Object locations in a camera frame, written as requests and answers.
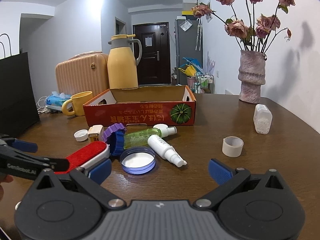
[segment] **flower vase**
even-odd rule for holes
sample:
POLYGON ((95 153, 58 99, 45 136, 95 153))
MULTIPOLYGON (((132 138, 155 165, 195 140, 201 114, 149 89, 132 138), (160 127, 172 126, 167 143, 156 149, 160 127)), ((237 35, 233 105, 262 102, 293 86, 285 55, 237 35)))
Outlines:
POLYGON ((238 79, 241 83, 241 101, 258 104, 261 85, 266 83, 266 55, 258 51, 241 50, 238 79))

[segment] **green bottle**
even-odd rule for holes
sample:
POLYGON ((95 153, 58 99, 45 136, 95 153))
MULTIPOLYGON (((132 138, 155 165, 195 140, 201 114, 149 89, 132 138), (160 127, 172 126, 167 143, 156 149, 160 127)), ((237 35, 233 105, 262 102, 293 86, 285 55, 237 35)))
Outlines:
POLYGON ((153 128, 142 130, 139 132, 126 133, 124 135, 124 149, 129 149, 135 146, 148 144, 148 139, 151 135, 158 135, 161 138, 168 135, 176 134, 176 127, 168 127, 165 124, 157 124, 153 128))

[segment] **ribbed suitcase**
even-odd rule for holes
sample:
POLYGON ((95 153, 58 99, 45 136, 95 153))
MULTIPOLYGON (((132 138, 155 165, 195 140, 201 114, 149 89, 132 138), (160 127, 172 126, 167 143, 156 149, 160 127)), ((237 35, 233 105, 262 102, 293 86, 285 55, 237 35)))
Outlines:
POLYGON ((74 95, 92 91, 93 96, 109 88, 108 55, 102 52, 87 52, 59 63, 56 79, 59 93, 74 95))

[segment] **yellow watering can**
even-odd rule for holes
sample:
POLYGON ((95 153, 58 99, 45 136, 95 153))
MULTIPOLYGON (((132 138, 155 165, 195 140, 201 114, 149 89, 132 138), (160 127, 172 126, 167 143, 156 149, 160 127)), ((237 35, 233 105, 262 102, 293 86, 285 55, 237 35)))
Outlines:
POLYGON ((187 66, 188 67, 186 68, 186 70, 184 70, 183 68, 178 68, 178 70, 186 74, 188 77, 193 77, 197 72, 196 69, 194 68, 193 65, 187 65, 187 66))

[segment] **red cardboard box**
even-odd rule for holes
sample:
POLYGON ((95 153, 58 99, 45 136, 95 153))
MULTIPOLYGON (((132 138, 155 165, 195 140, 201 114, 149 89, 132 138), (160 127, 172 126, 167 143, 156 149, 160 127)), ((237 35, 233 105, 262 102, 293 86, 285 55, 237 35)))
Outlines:
POLYGON ((108 89, 84 104, 88 126, 114 123, 165 123, 169 126, 195 123, 196 99, 188 86, 108 89))

